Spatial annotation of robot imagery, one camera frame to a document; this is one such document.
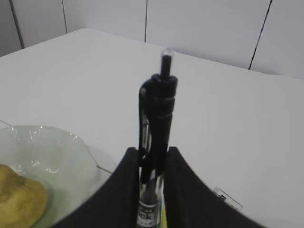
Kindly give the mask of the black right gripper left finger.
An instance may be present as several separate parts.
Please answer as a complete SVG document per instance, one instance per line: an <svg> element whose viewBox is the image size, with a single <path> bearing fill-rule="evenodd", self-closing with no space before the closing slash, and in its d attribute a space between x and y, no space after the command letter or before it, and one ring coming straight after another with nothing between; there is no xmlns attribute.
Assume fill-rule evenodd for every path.
<svg viewBox="0 0 304 228"><path fill-rule="evenodd" d="M102 187L54 228L134 228L139 205L139 153L126 150Z"/></svg>

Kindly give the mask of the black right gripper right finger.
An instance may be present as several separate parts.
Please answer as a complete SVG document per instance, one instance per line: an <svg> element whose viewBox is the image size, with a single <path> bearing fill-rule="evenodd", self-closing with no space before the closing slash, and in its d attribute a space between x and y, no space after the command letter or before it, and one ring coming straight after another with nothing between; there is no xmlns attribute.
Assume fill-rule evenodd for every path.
<svg viewBox="0 0 304 228"><path fill-rule="evenodd" d="M164 201L169 228L260 228L230 207L191 169L177 147L165 158Z"/></svg>

